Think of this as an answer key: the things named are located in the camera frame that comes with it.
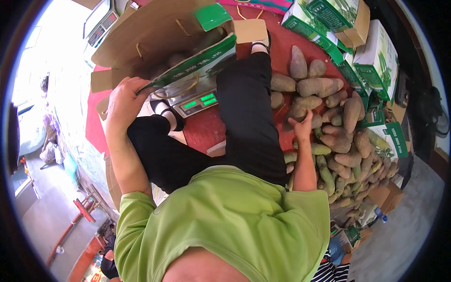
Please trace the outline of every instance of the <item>black pants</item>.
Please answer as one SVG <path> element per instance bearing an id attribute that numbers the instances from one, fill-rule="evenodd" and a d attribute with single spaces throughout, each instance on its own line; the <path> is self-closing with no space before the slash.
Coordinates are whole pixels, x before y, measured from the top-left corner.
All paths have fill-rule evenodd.
<path id="1" fill-rule="evenodd" d="M 238 60 L 218 74 L 216 97 L 226 128 L 225 156 L 212 158 L 171 138 L 163 116 L 137 118 L 127 134 L 149 181 L 170 194 L 205 168 L 226 164 L 285 186 L 285 161 L 271 109 L 271 75 L 271 58 L 264 52 Z"/>

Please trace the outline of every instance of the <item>pink box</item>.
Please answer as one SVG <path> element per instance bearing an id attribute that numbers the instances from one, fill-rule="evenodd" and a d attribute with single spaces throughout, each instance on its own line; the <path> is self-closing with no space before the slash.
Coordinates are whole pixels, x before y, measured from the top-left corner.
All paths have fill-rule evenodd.
<path id="1" fill-rule="evenodd" d="M 293 0 L 250 0 L 249 2 L 237 0 L 217 0 L 217 2 L 225 5 L 238 5 L 256 8 L 281 15 L 284 15 L 290 8 L 291 4 L 293 4 Z"/>

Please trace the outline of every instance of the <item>yellow string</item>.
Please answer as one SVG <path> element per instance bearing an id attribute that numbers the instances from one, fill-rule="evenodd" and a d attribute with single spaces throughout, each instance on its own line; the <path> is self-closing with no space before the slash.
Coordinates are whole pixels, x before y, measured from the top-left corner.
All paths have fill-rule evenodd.
<path id="1" fill-rule="evenodd" d="M 185 90 L 183 90 L 182 92 L 178 93 L 177 95 L 174 95 L 174 96 L 171 96 L 171 97 L 163 97 L 163 96 L 160 96 L 160 95 L 156 94 L 155 92 L 153 93 L 153 95 L 155 95 L 158 98 L 163 99 L 163 100 L 169 100 L 169 99 L 178 97 L 178 96 L 184 94 L 185 92 L 187 92 L 188 90 L 190 90 L 191 88 L 196 86 L 196 84 L 199 83 L 199 73 L 194 73 L 194 75 L 196 76 L 196 81 L 190 87 L 186 88 Z"/>
<path id="2" fill-rule="evenodd" d="M 191 37 L 191 35 L 186 31 L 186 29 L 183 27 L 182 23 L 179 20 L 175 20 L 175 22 L 179 25 L 179 27 L 183 30 L 183 32 L 186 34 L 186 36 Z"/>
<path id="3" fill-rule="evenodd" d="M 236 6 L 236 10 L 238 11 L 238 15 L 240 16 L 240 17 L 242 17 L 243 19 L 247 19 L 247 18 L 245 18 L 245 17 L 243 17 L 243 15 L 240 13 L 240 11 L 239 11 L 239 6 Z M 260 16 L 263 14 L 263 10 L 261 10 L 260 11 L 260 13 L 258 14 L 258 16 L 256 17 L 256 18 L 260 18 Z"/>
<path id="4" fill-rule="evenodd" d="M 136 43 L 136 51 L 138 51 L 138 55 L 141 57 L 141 59 L 144 60 L 141 52 L 139 51 L 139 43 Z"/>

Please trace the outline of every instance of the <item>sandal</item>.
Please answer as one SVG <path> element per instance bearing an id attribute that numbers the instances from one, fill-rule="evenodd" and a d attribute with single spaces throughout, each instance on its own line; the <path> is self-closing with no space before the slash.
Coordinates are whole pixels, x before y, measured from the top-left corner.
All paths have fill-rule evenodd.
<path id="1" fill-rule="evenodd" d="M 160 103 L 165 103 L 168 108 L 164 109 L 160 115 L 162 116 L 165 112 L 170 111 L 172 112 L 172 114 L 175 116 L 175 120 L 177 121 L 177 126 L 175 127 L 175 129 L 173 131 L 182 131 L 183 128 L 185 127 L 185 121 L 182 118 L 182 116 L 174 111 L 174 109 L 172 109 L 164 100 L 154 100 L 154 101 L 150 101 L 150 107 L 152 108 L 152 111 L 155 113 L 155 109 L 156 107 L 160 104 Z"/>

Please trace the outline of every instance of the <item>black shoe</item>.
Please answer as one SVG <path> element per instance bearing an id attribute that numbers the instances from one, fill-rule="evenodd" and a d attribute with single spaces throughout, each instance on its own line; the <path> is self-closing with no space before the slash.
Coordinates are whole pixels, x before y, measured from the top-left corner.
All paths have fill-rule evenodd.
<path id="1" fill-rule="evenodd" d="M 254 42 L 254 43 L 252 43 L 252 45 L 251 45 L 251 49 L 252 49 L 252 47 L 254 47 L 254 45 L 262 45 L 262 46 L 265 46 L 266 51 L 268 51 L 268 54 L 271 53 L 271 51 L 270 51 L 270 49 L 271 49 L 271 34 L 269 33 L 269 30 L 266 30 L 266 31 L 268 32 L 268 42 L 269 42 L 269 46 L 266 46 L 265 44 L 263 44 L 263 43 L 261 43 L 261 42 Z"/>
<path id="2" fill-rule="evenodd" d="M 167 111 L 172 112 L 172 114 L 174 114 L 174 116 L 175 116 L 175 120 L 177 121 L 177 126 L 175 127 L 175 129 L 173 131 L 182 131 L 183 130 L 183 128 L 185 127 L 185 121 L 184 121 L 183 117 L 178 112 L 176 112 L 174 109 L 172 109 L 164 100 L 154 100 L 154 101 L 150 101 L 149 103 L 150 103 L 150 107 L 152 108 L 152 111 L 154 113 L 155 113 L 155 109 L 158 106 L 158 104 L 165 103 L 168 106 L 168 108 L 164 109 L 160 115 L 162 116 Z"/>

